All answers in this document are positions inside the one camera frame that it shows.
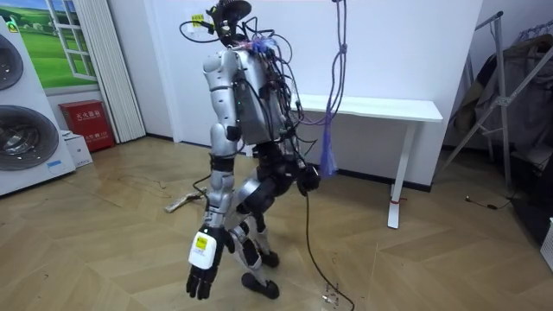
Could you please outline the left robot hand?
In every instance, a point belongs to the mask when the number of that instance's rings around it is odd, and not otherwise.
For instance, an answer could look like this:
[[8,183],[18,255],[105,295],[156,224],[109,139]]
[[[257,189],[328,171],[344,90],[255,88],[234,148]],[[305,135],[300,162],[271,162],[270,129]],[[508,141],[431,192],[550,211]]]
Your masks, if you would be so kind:
[[232,236],[224,227],[203,225],[195,234],[188,256],[191,268],[186,285],[191,298],[209,298],[225,248],[230,253],[235,251]]

